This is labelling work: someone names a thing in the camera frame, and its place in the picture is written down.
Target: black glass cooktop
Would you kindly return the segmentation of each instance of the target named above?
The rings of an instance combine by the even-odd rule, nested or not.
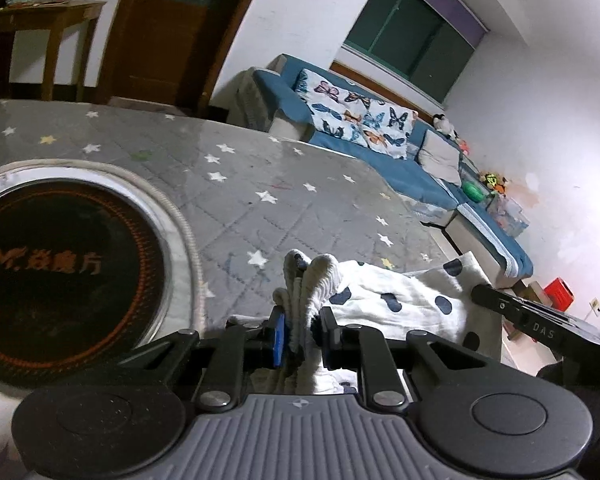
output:
[[[137,345],[158,314],[160,242],[113,192],[40,182],[0,197],[0,381],[33,388]]]

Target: wooden table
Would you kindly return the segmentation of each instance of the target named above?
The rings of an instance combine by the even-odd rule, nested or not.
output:
[[[36,7],[23,7],[0,9],[0,33],[16,32],[18,30],[48,30],[49,40],[46,44],[45,73],[42,78],[43,101],[51,101],[54,90],[54,77],[58,65],[58,52],[62,42],[62,33],[67,27],[88,21],[87,35],[82,46],[80,56],[80,70],[78,70],[78,83],[76,101],[82,100],[84,92],[84,75],[93,33],[106,2],[75,0],[61,4],[39,5]]]

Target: blue sofa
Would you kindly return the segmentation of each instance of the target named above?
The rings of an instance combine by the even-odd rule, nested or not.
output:
[[[336,73],[282,54],[269,68],[251,68],[244,74],[234,95],[228,122],[279,137],[308,142],[364,160],[389,186],[403,196],[422,222],[444,228],[460,213],[464,217],[463,229],[468,233],[468,237],[471,240],[479,240],[480,245],[487,247],[488,253],[497,260],[497,265],[503,273],[503,279],[500,279],[502,286],[510,286],[518,279],[533,274],[533,265],[525,251],[493,221],[483,205],[471,202],[454,184],[439,184],[414,160],[424,142],[426,131],[433,130],[432,126],[423,121],[416,121],[408,139],[411,145],[408,152],[413,158],[407,160],[394,159],[353,142],[318,132],[314,128],[309,107],[293,90],[303,68],[318,73],[340,88],[369,98],[383,99]],[[462,160],[459,169],[463,180],[477,181],[478,175],[473,167],[470,161]],[[471,244],[458,245],[464,245],[468,250],[472,250],[473,247]],[[492,282],[496,281],[492,276],[490,279]]]

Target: wooden door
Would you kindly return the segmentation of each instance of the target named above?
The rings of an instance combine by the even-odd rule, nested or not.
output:
[[[111,94],[194,108],[238,1],[131,0]]]

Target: electrical outlet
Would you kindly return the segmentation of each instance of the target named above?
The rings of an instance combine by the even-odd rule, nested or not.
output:
[[[593,300],[589,301],[589,305],[596,317],[600,317],[600,302],[598,298],[593,298]]]

